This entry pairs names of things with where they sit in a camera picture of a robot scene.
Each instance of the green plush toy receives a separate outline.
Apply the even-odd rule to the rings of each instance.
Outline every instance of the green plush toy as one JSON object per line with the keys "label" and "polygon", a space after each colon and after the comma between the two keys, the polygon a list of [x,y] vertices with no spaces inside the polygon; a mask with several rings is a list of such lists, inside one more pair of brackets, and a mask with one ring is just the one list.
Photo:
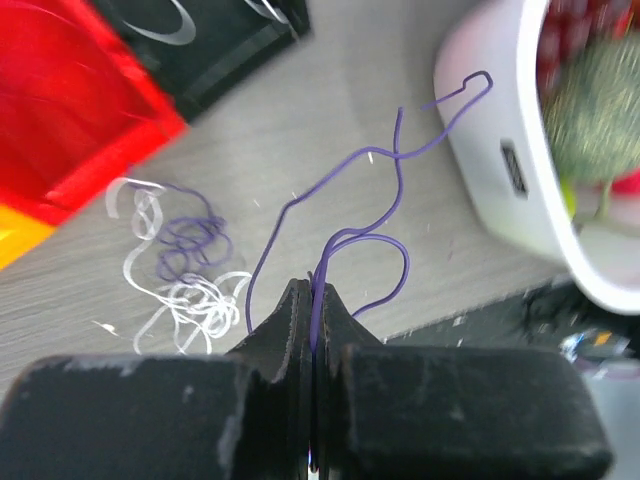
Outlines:
{"label": "green plush toy", "polygon": [[606,217],[613,182],[640,167],[640,34],[587,47],[566,66],[543,117],[558,176],[602,186],[596,216],[582,223],[639,235]]}

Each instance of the white string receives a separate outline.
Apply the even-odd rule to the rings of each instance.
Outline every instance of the white string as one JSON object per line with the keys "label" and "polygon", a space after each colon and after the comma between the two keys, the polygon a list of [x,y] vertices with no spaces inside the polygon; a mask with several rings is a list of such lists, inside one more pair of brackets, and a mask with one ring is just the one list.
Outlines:
{"label": "white string", "polygon": [[[165,187],[153,182],[145,182],[132,178],[114,180],[105,195],[107,213],[111,218],[119,218],[116,206],[120,189],[131,183],[139,187],[133,196],[135,213],[131,218],[133,234],[142,240],[125,258],[122,274],[127,282],[136,290],[154,297],[162,306],[151,316],[133,338],[134,351],[142,355],[140,340],[169,311],[174,321],[173,343],[179,354],[186,355],[193,341],[202,334],[207,354],[213,352],[212,339],[222,338],[233,325],[240,322],[240,311],[236,306],[242,288],[251,280],[248,272],[228,272],[220,275],[213,282],[196,274],[184,275],[182,281],[174,282],[157,289],[156,292],[140,286],[132,276],[133,263],[145,251],[160,231],[163,223],[162,209],[158,197],[166,192]],[[224,282],[239,278],[233,293],[225,296],[220,290]],[[180,329],[193,326],[193,331],[185,342],[180,343]]]}
{"label": "white string", "polygon": [[263,17],[270,20],[276,20],[284,25],[289,24],[289,20],[287,19],[287,16],[282,13],[282,10],[280,10],[279,8],[273,8],[268,0],[262,0],[262,4],[264,6],[254,3],[252,0],[244,0],[244,2],[249,5],[258,15],[262,15]]}

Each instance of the white container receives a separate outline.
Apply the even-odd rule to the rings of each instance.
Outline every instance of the white container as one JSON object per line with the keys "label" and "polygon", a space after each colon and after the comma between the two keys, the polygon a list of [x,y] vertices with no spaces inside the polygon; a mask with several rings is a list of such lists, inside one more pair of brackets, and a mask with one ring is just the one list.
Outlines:
{"label": "white container", "polygon": [[[495,85],[449,135],[475,208],[487,229],[542,257],[562,263],[594,302],[640,314],[640,239],[587,227],[578,237],[558,185],[542,123],[536,54],[549,0],[490,0],[449,36],[435,70],[441,97],[470,73],[486,70]],[[439,106],[448,124],[486,86]],[[581,199],[584,205],[593,199]],[[611,215],[640,226],[640,201],[614,200]]]}

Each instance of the tangled purple string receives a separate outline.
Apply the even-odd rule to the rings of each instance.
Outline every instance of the tangled purple string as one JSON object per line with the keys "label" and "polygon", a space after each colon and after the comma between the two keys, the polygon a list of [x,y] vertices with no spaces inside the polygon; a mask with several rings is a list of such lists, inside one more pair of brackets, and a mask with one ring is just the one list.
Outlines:
{"label": "tangled purple string", "polygon": [[[184,216],[166,222],[155,240],[167,247],[158,254],[156,275],[165,282],[186,282],[185,274],[201,273],[206,268],[217,267],[229,261],[233,255],[233,243],[224,233],[226,222],[213,213],[209,201],[201,193],[190,188],[163,184],[165,188],[198,198],[205,206],[204,216]],[[207,248],[217,241],[226,243],[225,253],[209,259]]]}
{"label": "tangled purple string", "polygon": [[[360,150],[353,152],[345,160],[343,160],[336,167],[334,167],[327,175],[325,175],[325,177],[323,177],[319,182],[317,182],[313,187],[307,190],[304,194],[298,196],[298,198],[295,198],[287,202],[282,207],[282,209],[280,210],[280,214],[278,215],[276,224],[273,228],[273,231],[271,232],[271,236],[269,237],[267,245],[264,251],[262,252],[262,255],[260,256],[260,259],[258,260],[258,264],[256,265],[255,272],[253,274],[253,277],[251,278],[251,281],[249,282],[249,287],[247,289],[245,315],[246,315],[246,321],[247,321],[247,330],[249,331],[249,333],[253,331],[253,327],[251,323],[251,297],[253,294],[253,289],[255,287],[255,283],[258,278],[258,275],[262,270],[262,267],[264,266],[264,263],[267,259],[267,256],[269,255],[269,252],[271,251],[271,248],[273,247],[273,244],[275,243],[275,240],[278,234],[280,233],[280,228],[282,227],[282,224],[287,215],[287,212],[289,211],[290,208],[294,207],[295,205],[298,205],[299,203],[306,201],[311,196],[315,195],[320,189],[322,189],[331,180],[333,180],[336,177],[336,175],[342,172],[347,166],[353,163],[353,161],[355,161],[358,157],[362,155],[366,155],[368,153],[377,153],[379,155],[383,155],[385,157],[394,159],[396,176],[398,179],[398,193],[396,195],[396,199],[394,200],[389,210],[377,221],[375,221],[371,225],[364,228],[343,228],[338,232],[336,232],[335,234],[333,234],[331,238],[329,238],[329,240],[327,241],[323,249],[322,256],[320,257],[320,261],[318,262],[316,270],[312,276],[313,303],[312,303],[312,309],[311,309],[311,331],[310,331],[310,346],[311,346],[312,352],[315,353],[316,345],[318,343],[318,334],[320,330],[320,318],[322,314],[322,299],[324,298],[324,290],[325,290],[325,285],[327,280],[327,269],[329,266],[329,259],[336,252],[346,247],[347,245],[351,245],[358,241],[378,240],[378,241],[389,243],[395,246],[396,248],[398,248],[402,252],[402,256],[404,258],[404,269],[402,272],[402,277],[400,279],[400,282],[393,289],[393,291],[386,297],[358,309],[354,313],[354,316],[389,302],[400,292],[408,276],[409,253],[407,252],[407,249],[404,247],[404,245],[402,245],[399,241],[391,237],[388,237],[386,235],[372,234],[370,232],[380,227],[387,219],[389,219],[389,217],[391,217],[391,215],[395,213],[398,206],[400,205],[402,196],[404,194],[404,182],[402,178],[402,169],[401,169],[400,161],[405,160],[407,158],[414,158],[419,155],[422,155],[426,151],[430,150],[431,148],[439,144],[444,138],[446,138],[446,136],[451,132],[453,127],[456,125],[456,123],[458,123],[460,118],[465,113],[467,113],[469,109],[471,109],[481,98],[483,98],[493,88],[493,79],[491,78],[491,75],[489,75],[489,73],[486,71],[481,70],[481,71],[475,72],[464,79],[464,81],[462,82],[462,87],[459,88],[458,90],[452,93],[449,93],[448,95],[440,99],[437,99],[436,101],[422,107],[422,110],[429,110],[434,106],[442,102],[445,102],[455,97],[456,95],[459,95],[460,93],[466,90],[467,84],[472,79],[479,76],[482,76],[486,79],[488,84],[487,87],[485,87],[479,94],[477,94],[469,102],[467,102],[453,116],[453,118],[449,122],[449,125],[447,125],[447,127],[443,130],[443,132],[438,137],[433,139],[431,142],[427,143],[426,145],[422,146],[417,150],[407,152],[407,153],[399,153],[398,144],[400,139],[400,128],[402,125],[402,119],[404,117],[403,108],[399,108],[398,115],[396,117],[396,126],[395,126],[395,132],[394,132],[394,140],[393,140],[393,149],[394,149],[393,152],[390,152],[389,150],[385,150],[383,148],[374,147],[374,146],[361,148]],[[351,235],[351,237],[347,238],[346,240],[339,241],[342,237],[347,235]]]}

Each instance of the gray table surface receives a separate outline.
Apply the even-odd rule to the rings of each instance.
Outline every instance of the gray table surface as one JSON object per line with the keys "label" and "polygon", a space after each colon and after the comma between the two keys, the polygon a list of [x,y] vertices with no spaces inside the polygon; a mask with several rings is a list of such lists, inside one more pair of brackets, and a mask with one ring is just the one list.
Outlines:
{"label": "gray table surface", "polygon": [[[236,254],[226,269],[252,271],[281,205],[357,148],[391,148],[396,109],[407,107],[403,150],[442,130],[432,71],[445,33],[475,0],[311,0],[314,34],[239,85],[176,144],[132,176],[203,192],[229,223]],[[406,195],[382,232],[411,253],[406,288],[362,317],[380,337],[416,328],[550,277],[557,267],[489,236],[479,224],[448,144],[406,163]],[[393,199],[391,162],[353,165],[288,217],[258,282],[254,318],[267,315],[292,277],[317,262],[327,238],[343,226],[381,215]],[[162,200],[167,217],[196,213],[180,195]],[[96,199],[46,243],[0,273],[0,394],[29,362],[73,352],[131,352],[131,338],[158,302],[122,277],[139,244],[130,227],[131,195],[110,220]],[[136,275],[152,278],[147,255]],[[349,308],[386,294],[401,271],[393,248],[362,244],[335,258],[329,271]],[[109,324],[115,334],[98,324]],[[175,352],[173,322],[144,339],[147,352]],[[233,346],[242,323],[214,343]],[[194,345],[202,351],[202,342]]]}

